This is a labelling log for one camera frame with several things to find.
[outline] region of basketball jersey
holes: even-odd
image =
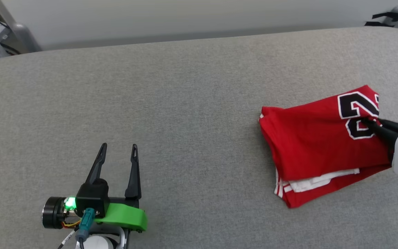
[[[290,208],[390,167],[387,146],[360,120],[379,115],[379,95],[369,86],[288,109],[263,107],[259,123],[277,170],[275,194]],[[296,192],[291,181],[342,170],[323,186]]]

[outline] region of white trim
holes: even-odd
[[[354,137],[354,136],[352,136],[352,135],[351,135],[351,131],[349,130],[349,127],[348,127],[348,124],[349,124],[350,121],[351,121],[351,119],[349,119],[348,121],[346,121],[345,127],[346,127],[346,130],[348,131],[349,137],[351,137],[352,139],[358,140],[358,139],[364,139],[364,138],[371,138],[371,137],[374,136],[374,133],[373,133],[371,136],[363,136],[363,137]],[[361,131],[365,131],[365,130],[368,130],[368,128],[366,128],[366,129],[361,128],[360,130],[361,130]]]
[[[279,183],[279,194],[278,194],[278,196],[279,197],[283,197],[283,186]]]
[[[274,189],[274,194],[278,195],[278,187],[279,187],[279,173],[276,168],[276,188]]]
[[[356,122],[356,130],[357,130],[357,131],[368,131],[368,130],[369,130],[368,127],[366,127],[366,128],[360,128],[360,127],[359,127],[359,124],[360,124],[361,122],[362,122],[361,120],[357,120],[357,122]]]
[[[291,185],[288,185],[288,186],[286,186],[286,187],[283,188],[283,191],[285,191],[285,193],[288,193],[288,192],[290,192],[291,190],[293,190],[293,189],[291,188]]]

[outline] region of black number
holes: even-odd
[[[360,92],[345,93],[338,96],[339,115],[341,119],[348,119],[345,127],[352,139],[370,138],[374,133],[368,128],[361,128],[360,111],[367,112],[372,117],[379,116],[377,103],[379,95],[375,95],[373,102]]]

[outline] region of teal connector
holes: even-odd
[[[76,241],[80,241],[80,238],[82,238],[82,242],[87,240],[87,238],[90,236],[90,227],[93,224],[95,216],[96,211],[93,208],[87,208],[85,210],[81,219],[81,223],[79,223],[79,230],[75,236]]]

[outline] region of white stripe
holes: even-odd
[[[276,188],[274,189],[274,194],[278,194],[278,192],[277,192],[278,186],[279,186],[279,174],[277,173],[277,169],[276,169]]]
[[[282,187],[282,185],[281,184],[279,184],[279,194],[278,194],[278,196],[279,197],[283,197],[283,187]]]
[[[285,191],[285,193],[288,193],[288,192],[290,192],[291,190],[292,190],[292,188],[291,188],[290,185],[288,185],[288,186],[286,186],[286,187],[283,188],[283,191]]]

